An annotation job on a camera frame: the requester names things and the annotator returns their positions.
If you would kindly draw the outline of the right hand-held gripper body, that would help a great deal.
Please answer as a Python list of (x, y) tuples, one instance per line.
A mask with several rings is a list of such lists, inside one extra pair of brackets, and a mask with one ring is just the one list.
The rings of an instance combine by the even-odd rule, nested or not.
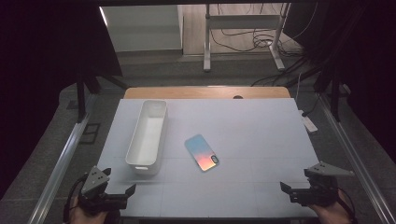
[(353, 176), (353, 171), (348, 171), (324, 161), (319, 162), (309, 168), (313, 173), (307, 180), (310, 184), (308, 189), (292, 189), (289, 194), (292, 203), (301, 206), (316, 204), (322, 207), (329, 206), (336, 202), (338, 198), (337, 176)]

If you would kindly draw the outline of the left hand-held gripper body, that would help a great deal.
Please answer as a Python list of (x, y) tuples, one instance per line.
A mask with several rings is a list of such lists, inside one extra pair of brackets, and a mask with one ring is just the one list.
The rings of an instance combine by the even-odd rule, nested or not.
[(78, 193), (78, 206), (91, 216), (108, 212), (118, 216), (121, 209), (127, 206), (128, 198), (124, 192), (120, 194), (106, 193), (109, 176), (106, 176), (97, 166), (81, 177), (82, 187)]

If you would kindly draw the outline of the iridescent phone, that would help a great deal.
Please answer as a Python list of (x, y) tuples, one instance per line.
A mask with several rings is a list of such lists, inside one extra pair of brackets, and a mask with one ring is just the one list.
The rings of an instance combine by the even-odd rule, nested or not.
[(206, 172), (219, 164), (219, 159), (216, 153), (201, 134), (196, 134), (195, 136), (187, 139), (184, 145), (203, 172)]

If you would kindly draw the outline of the person's left hand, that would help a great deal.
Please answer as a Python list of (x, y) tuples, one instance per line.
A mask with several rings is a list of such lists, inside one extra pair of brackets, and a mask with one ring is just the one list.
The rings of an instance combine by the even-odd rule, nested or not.
[(78, 198), (73, 198), (71, 210), (69, 212), (69, 223), (70, 224), (104, 224), (106, 220), (107, 212), (101, 212), (95, 216), (85, 213), (78, 206)]

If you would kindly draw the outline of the person's right hand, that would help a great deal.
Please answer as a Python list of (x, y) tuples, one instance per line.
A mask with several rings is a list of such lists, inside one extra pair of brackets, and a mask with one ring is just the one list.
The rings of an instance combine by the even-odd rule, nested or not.
[(335, 202), (332, 205), (322, 207), (316, 204), (309, 205), (321, 224), (352, 224), (352, 218), (346, 208), (348, 204), (346, 197), (340, 189), (338, 190), (339, 202)]

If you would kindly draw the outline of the white power strip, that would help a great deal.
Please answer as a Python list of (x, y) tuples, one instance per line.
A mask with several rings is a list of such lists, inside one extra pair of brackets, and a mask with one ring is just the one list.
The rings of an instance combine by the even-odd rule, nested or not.
[(305, 128), (307, 129), (307, 131), (309, 133), (315, 133), (318, 128), (317, 126), (313, 123), (313, 121), (305, 114), (305, 112), (303, 110), (300, 110), (300, 114), (301, 114), (301, 118), (302, 118), (302, 122), (305, 126)]

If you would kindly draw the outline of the white plastic bin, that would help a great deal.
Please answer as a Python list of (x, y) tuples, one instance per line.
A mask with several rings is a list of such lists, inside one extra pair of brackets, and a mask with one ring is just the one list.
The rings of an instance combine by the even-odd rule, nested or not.
[(137, 175), (156, 175), (162, 165), (167, 129), (167, 103), (145, 101), (139, 112), (125, 161)]

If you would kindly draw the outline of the pale table mat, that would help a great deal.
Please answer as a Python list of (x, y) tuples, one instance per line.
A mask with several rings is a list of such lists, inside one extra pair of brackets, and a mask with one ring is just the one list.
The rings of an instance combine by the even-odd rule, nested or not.
[[(123, 100), (99, 159), (111, 168), (108, 191), (136, 184), (125, 217), (265, 218), (312, 217), (291, 203), (280, 183), (305, 188), (304, 169), (318, 163), (291, 98), (167, 100), (162, 166), (156, 175), (136, 175), (126, 163), (141, 100)], [(186, 149), (201, 134), (219, 164), (203, 172)]]

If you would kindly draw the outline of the black curtain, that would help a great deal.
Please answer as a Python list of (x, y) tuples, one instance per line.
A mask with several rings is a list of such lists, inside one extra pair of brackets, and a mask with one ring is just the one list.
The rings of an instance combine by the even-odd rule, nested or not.
[(290, 5), (284, 33), (322, 63), (341, 39), (356, 3), (365, 3), (335, 70), (354, 113), (396, 161), (396, 0), (300, 0)]
[(97, 0), (0, 0), (0, 199), (79, 77), (119, 76)]

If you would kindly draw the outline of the wooden table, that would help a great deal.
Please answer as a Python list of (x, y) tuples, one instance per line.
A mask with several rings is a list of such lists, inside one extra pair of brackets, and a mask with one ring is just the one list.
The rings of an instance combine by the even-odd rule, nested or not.
[(267, 99), (290, 98), (284, 87), (139, 87), (124, 99)]

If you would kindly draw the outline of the white cabinet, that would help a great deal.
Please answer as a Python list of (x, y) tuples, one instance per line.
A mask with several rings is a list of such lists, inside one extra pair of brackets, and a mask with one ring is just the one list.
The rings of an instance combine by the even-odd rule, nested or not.
[(182, 49), (177, 5), (101, 7), (116, 52)]

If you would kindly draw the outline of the aluminium rail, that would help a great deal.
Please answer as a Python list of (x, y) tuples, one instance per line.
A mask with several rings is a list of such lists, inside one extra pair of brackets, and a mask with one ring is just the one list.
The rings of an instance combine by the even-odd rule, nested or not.
[(379, 186), (375, 183), (372, 176), (369, 174), (365, 167), (357, 149), (352, 144), (352, 141), (347, 135), (343, 125), (335, 119), (331, 110), (330, 103), (324, 96), (319, 96), (321, 107), (326, 115), (326, 118), (330, 122), (333, 131), (335, 132), (339, 142), (345, 151), (346, 157), (348, 158), (354, 172), (362, 184), (371, 204), (377, 212), (382, 224), (396, 224), (396, 216), (391, 212), (386, 198), (382, 194)]
[(73, 130), (71, 131), (62, 153), (57, 160), (51, 175), (48, 179), (46, 186), (44, 187), (42, 194), (40, 195), (38, 202), (35, 205), (35, 209), (33, 210), (31, 216), (29, 217), (27, 224), (43, 224), (45, 218), (50, 210), (50, 207), (54, 201), (56, 193), (61, 186), (61, 183), (64, 179), (64, 175), (69, 166), (71, 159), (73, 158), (74, 152), (78, 146), (78, 142), (82, 133), (89, 121), (89, 118), (92, 114), (93, 106), (96, 102), (98, 95), (97, 94), (89, 94), (86, 99), (85, 107), (86, 113), (82, 117), (80, 122), (77, 122)]

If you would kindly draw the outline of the black stand post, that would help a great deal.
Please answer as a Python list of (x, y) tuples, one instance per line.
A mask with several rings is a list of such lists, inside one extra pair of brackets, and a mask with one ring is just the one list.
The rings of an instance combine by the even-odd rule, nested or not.
[(314, 90), (315, 92), (323, 93), (329, 85), (331, 85), (330, 110), (335, 120), (340, 121), (338, 113), (340, 77), (335, 72), (321, 72), (314, 84)]
[(100, 84), (94, 75), (77, 75), (77, 92), (78, 92), (78, 120), (81, 123), (86, 115), (85, 104), (85, 88), (88, 88), (90, 93), (96, 94), (101, 90)]

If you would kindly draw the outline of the metal desk frame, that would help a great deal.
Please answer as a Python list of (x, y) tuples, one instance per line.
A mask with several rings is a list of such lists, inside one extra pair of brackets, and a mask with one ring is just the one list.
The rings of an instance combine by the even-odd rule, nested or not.
[(284, 71), (278, 42), (289, 11), (290, 3), (287, 3), (279, 15), (211, 15), (209, 4), (205, 5), (205, 49), (204, 49), (204, 71), (209, 72), (210, 63), (210, 40), (211, 29), (275, 29), (275, 37), (268, 49), (275, 61), (278, 71)]

